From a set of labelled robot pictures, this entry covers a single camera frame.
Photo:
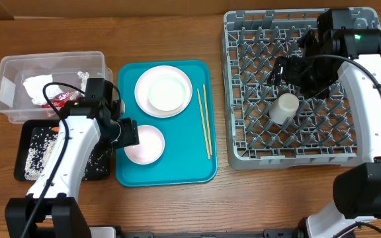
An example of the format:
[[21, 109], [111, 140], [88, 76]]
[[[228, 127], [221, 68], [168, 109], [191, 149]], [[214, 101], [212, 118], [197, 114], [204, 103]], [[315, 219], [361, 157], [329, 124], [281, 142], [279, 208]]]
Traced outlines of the white cup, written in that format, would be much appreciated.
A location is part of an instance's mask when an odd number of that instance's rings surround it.
[[298, 107], [298, 97], [291, 93], [284, 93], [272, 103], [269, 117], [276, 124], [284, 124], [286, 119], [296, 115]]

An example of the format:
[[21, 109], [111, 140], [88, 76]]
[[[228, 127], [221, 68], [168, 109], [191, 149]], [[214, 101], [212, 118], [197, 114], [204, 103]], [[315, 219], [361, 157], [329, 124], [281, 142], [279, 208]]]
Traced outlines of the white rice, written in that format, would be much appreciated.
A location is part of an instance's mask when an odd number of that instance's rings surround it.
[[[32, 131], [30, 144], [26, 153], [24, 179], [36, 180], [49, 160], [55, 146], [58, 133], [53, 127], [37, 127]], [[109, 174], [111, 149], [103, 143], [98, 143], [92, 150], [85, 168], [83, 180], [103, 180]]]

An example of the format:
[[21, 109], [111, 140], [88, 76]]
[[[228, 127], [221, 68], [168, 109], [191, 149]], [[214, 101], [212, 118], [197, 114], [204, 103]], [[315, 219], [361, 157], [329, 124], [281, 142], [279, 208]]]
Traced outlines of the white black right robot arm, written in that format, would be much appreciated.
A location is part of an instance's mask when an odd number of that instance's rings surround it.
[[349, 101], [360, 163], [338, 175], [333, 199], [303, 219], [300, 237], [345, 237], [381, 219], [381, 30], [356, 28], [350, 9], [330, 9], [299, 40], [302, 56], [280, 56], [268, 78], [308, 98], [329, 95], [340, 82]]

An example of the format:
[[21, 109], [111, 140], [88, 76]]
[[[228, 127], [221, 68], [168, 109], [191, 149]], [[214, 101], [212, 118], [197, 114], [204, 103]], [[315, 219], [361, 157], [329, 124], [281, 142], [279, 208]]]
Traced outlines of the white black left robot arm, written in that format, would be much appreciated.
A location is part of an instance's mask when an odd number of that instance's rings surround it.
[[122, 118], [120, 91], [110, 81], [90, 78], [83, 98], [55, 109], [57, 140], [40, 177], [23, 198], [5, 208], [10, 237], [118, 237], [115, 226], [88, 226], [77, 203], [87, 161], [103, 143], [119, 149], [139, 143], [137, 123]]

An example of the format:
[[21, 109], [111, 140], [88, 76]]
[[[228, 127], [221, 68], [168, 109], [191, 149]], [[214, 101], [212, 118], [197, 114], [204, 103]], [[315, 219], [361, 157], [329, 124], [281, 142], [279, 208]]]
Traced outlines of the orange carrot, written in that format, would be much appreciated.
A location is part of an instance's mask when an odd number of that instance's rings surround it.
[[58, 133], [59, 132], [59, 127], [53, 127], [51, 130]]

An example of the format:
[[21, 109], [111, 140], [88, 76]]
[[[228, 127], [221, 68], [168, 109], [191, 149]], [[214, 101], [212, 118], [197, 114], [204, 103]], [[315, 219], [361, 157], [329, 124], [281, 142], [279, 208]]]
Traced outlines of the white bowl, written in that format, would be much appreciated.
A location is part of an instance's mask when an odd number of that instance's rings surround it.
[[165, 149], [165, 139], [160, 130], [154, 126], [138, 126], [139, 144], [124, 148], [131, 162], [138, 165], [149, 165], [158, 160]]

